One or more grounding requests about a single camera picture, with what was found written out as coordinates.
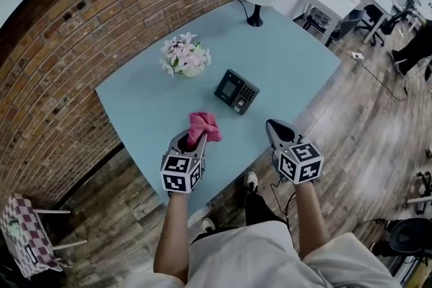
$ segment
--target flower pot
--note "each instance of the flower pot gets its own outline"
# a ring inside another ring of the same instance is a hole
[[[196,66],[194,69],[185,69],[185,70],[183,71],[183,74],[184,74],[186,77],[195,77],[196,75],[198,75],[198,74],[200,74],[201,72],[203,72],[204,67],[205,67],[205,65],[202,64],[202,65]]]

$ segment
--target light blue table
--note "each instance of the light blue table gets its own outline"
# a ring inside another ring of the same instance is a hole
[[[238,2],[214,9],[138,54],[97,88],[120,139],[165,203],[162,155],[171,139],[188,129],[189,113],[214,113],[223,136],[207,144],[207,170],[190,197],[192,214],[269,146],[266,120],[293,121],[339,65],[317,39],[275,10],[263,9],[261,17],[264,25],[253,28]],[[198,34],[195,40],[210,49],[213,62],[194,78],[171,78],[158,62],[160,48],[186,32]],[[213,94],[229,68],[261,89],[244,115]]]

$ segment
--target pink checkered tablecloth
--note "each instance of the pink checkered tablecloth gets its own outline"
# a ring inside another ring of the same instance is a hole
[[[7,225],[13,219],[18,220],[20,224],[21,236],[19,239],[12,237],[7,231]],[[9,197],[1,215],[0,228],[3,234],[15,242],[18,258],[14,258],[24,277],[30,278],[48,269],[63,270],[55,260],[50,242],[41,229],[32,203],[28,199],[24,199],[20,194],[13,194]]]

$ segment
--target wooden floor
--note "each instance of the wooden floor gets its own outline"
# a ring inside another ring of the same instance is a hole
[[[384,48],[363,45],[365,34],[352,33],[340,46],[362,52],[365,66],[404,100],[394,99],[362,66],[331,46],[342,64],[296,124],[325,157],[315,187],[331,234],[353,231],[369,246],[382,228],[362,223],[398,217],[405,199],[417,193],[415,173],[428,168],[425,149],[431,144],[432,95],[423,75],[417,74],[406,83],[406,98],[404,83],[385,53],[388,47],[400,49],[411,39],[407,25],[396,28]],[[259,176],[260,193],[280,215],[269,187],[278,180],[269,152],[251,169]],[[241,179],[233,182],[210,204],[219,225],[244,224],[241,185]],[[292,191],[288,183],[277,189],[282,207]],[[151,268],[165,207],[125,150],[76,192],[66,208],[75,213],[76,231],[64,241],[89,240],[85,246],[60,253],[74,265],[67,270],[68,287],[119,287],[129,270]],[[290,204],[289,216],[297,247],[295,202]]]

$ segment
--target flower arrangement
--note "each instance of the flower arrangement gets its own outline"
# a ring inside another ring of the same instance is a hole
[[[211,64],[209,50],[205,50],[198,42],[196,45],[191,43],[196,35],[191,33],[181,34],[180,39],[173,37],[170,41],[165,41],[161,51],[164,58],[160,58],[162,69],[167,70],[171,77],[174,73],[184,74],[193,77],[199,74],[205,65]]]

